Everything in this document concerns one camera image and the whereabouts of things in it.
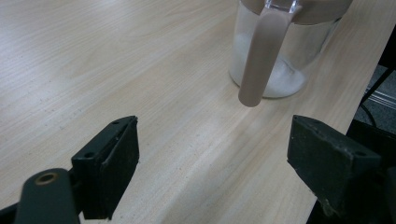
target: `white liquid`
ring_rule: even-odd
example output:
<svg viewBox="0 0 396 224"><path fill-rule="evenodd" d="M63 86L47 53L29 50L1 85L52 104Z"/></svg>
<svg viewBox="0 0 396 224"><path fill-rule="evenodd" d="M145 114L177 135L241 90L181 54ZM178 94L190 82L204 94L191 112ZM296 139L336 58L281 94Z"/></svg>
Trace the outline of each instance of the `white liquid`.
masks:
<svg viewBox="0 0 396 224"><path fill-rule="evenodd" d="M250 42L251 35L238 34L234 37L230 75L239 86L242 83ZM293 69L282 56L278 56L263 96L272 98L289 96L297 92L304 84L305 76Z"/></svg>

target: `light wood surface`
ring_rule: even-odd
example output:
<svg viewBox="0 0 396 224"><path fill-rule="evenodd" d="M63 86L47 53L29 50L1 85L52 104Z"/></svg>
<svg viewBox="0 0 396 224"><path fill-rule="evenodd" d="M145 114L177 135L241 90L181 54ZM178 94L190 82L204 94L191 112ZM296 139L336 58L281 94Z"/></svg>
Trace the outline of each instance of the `light wood surface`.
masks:
<svg viewBox="0 0 396 224"><path fill-rule="evenodd" d="M305 223L293 114L345 133L396 22L355 0L297 94L237 100L235 0L0 2L0 206L110 121L139 117L140 162L111 223ZM84 221L107 223L106 221Z"/></svg>

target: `clear plastic container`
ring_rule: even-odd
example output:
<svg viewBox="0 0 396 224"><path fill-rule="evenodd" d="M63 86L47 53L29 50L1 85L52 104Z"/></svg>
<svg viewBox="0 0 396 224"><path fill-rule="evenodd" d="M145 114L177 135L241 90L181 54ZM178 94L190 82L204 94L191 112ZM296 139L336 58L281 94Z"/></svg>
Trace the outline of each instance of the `clear plastic container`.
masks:
<svg viewBox="0 0 396 224"><path fill-rule="evenodd" d="M326 43L332 35L332 31L338 23L338 18L308 25L296 24L291 21L290 24L287 24L288 27L286 27L286 34L284 36L273 39L271 39L270 36L270 38L265 37L267 40L263 40L269 42L273 41L274 45L278 44L275 42L280 41L281 44L281 48L275 55L274 50L269 49L271 52L268 53L268 56L265 52L267 50L266 48L257 49L261 48L261 46L252 46L253 35L257 32L257 29L261 29L260 25L257 24L259 20L262 20L260 15L246 7L243 1L239 2L233 39L233 56L230 66L230 75L233 78L233 81L240 86L245 74L249 52L255 50L259 52L255 55L261 55L260 59L254 59L258 60L256 63L267 63L267 60L271 60L271 57L276 57L273 59L275 61L274 63L269 63L272 64L272 67L269 68L270 74L261 75L260 73L262 70L260 69L256 69L255 71L255 73L259 73L255 76L269 76L269 78L267 78L266 85L264 83L265 91L262 91L260 98L262 96L276 98L292 95L300 90L305 84L306 76L304 74L304 69L312 63L325 48ZM277 20L278 19L274 22L274 27L270 25L270 28L266 28L267 31L265 32L276 32L276 29L278 29ZM267 45L269 47L267 48L271 48L272 44L273 43L269 43Z"/></svg>

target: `black mechanical part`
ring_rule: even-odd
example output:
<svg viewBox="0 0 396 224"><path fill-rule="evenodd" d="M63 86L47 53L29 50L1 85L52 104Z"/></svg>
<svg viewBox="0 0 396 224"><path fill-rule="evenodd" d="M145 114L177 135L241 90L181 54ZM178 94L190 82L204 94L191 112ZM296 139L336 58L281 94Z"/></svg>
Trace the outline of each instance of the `black mechanical part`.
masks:
<svg viewBox="0 0 396 224"><path fill-rule="evenodd" d="M396 223L396 167L387 170L385 194L387 195L388 207L393 223Z"/></svg>
<svg viewBox="0 0 396 224"><path fill-rule="evenodd" d="M72 157L86 219L111 219L139 161L137 118L111 122Z"/></svg>
<svg viewBox="0 0 396 224"><path fill-rule="evenodd" d="M396 135L352 120L346 136L381 155L381 171L396 166Z"/></svg>
<svg viewBox="0 0 396 224"><path fill-rule="evenodd" d="M64 169L50 169L30 177L23 185L15 223L79 223Z"/></svg>
<svg viewBox="0 0 396 224"><path fill-rule="evenodd" d="M318 197L307 223L392 222L380 154L318 120L294 116L288 162Z"/></svg>
<svg viewBox="0 0 396 224"><path fill-rule="evenodd" d="M137 117L108 124L72 157L73 168L30 177L19 203L0 210L0 223L79 223L112 218L139 160Z"/></svg>

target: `cable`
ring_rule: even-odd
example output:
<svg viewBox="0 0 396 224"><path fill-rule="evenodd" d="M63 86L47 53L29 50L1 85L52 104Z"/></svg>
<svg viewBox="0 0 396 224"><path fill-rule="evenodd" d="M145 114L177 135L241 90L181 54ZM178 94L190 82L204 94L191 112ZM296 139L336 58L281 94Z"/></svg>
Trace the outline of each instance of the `cable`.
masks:
<svg viewBox="0 0 396 224"><path fill-rule="evenodd" d="M390 74L392 74L393 70L395 69L396 65L393 65L382 74L382 76L376 81L373 87L370 88L370 90L368 90L366 94L364 94L363 98L361 99L360 105L363 105L363 103L376 91L376 89L378 89L378 87L390 76Z"/></svg>
<svg viewBox="0 0 396 224"><path fill-rule="evenodd" d="M375 82L375 84L373 85L372 88L370 88L370 90L368 90L366 92L366 94L364 94L363 98L361 98L361 103L359 104L359 106L361 107L361 109L364 110L364 112L367 114L367 116L369 117L369 120L371 121L372 125L376 128L376 122L375 119L373 117L373 115L370 113L369 109L363 104L364 102L367 101L367 99L369 99L369 97L376 91L376 89L378 89L378 87L390 76L390 74L393 73L393 70L396 69L396 65L393 65L392 67L388 68L383 74L382 76Z"/></svg>
<svg viewBox="0 0 396 224"><path fill-rule="evenodd" d="M369 109L367 109L367 107L365 105L361 105L361 109L363 109L364 112L366 112L367 116L369 117L369 120L372 122L373 127L376 128L375 119L374 119L373 115L370 113Z"/></svg>

